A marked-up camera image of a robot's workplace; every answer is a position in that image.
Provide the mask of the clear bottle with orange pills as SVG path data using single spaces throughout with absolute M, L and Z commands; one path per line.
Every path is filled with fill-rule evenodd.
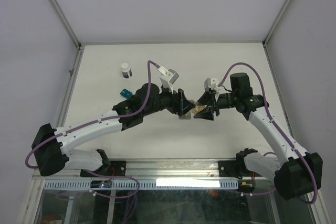
M 197 101 L 192 101 L 192 102 L 193 102 L 193 104 L 195 105 L 195 107 L 191 109 L 191 113 L 192 113 L 193 115 L 196 115 L 196 114 L 200 113 L 203 109 L 206 108 L 205 105 L 202 105 L 202 104 L 200 104 L 200 103 L 197 102 Z

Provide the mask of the grey pill box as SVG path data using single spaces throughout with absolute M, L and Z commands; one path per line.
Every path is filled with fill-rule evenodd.
M 180 119 L 180 120 L 190 120 L 191 119 L 191 113 L 186 113 L 186 114 L 184 114 L 184 115 L 181 115 L 181 116 L 179 116 L 178 118 Z

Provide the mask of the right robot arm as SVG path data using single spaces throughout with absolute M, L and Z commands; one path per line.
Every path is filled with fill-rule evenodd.
M 253 148 L 245 148 L 236 154 L 235 164 L 227 169 L 227 173 L 241 179 L 255 172 L 271 181 L 285 200 L 318 191 L 322 179 L 321 156 L 309 153 L 285 133 L 270 113 L 264 97 L 253 94 L 246 73 L 231 74 L 230 84 L 230 91 L 220 93 L 218 80 L 206 79 L 205 92 L 198 99 L 198 103 L 205 108 L 194 118 L 212 121 L 219 116 L 220 110 L 235 108 L 261 133 L 276 158 L 268 158 Z

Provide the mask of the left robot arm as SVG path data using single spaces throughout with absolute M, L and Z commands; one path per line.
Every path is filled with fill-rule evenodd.
M 32 143 L 37 169 L 41 176 L 51 176 L 63 169 L 89 170 L 99 176 L 110 170 L 104 150 L 79 150 L 77 147 L 101 136 L 119 133 L 143 122 L 144 117 L 168 110 L 183 116 L 195 107 L 184 91 L 170 91 L 146 83 L 130 98 L 116 104 L 106 113 L 72 126 L 41 126 Z

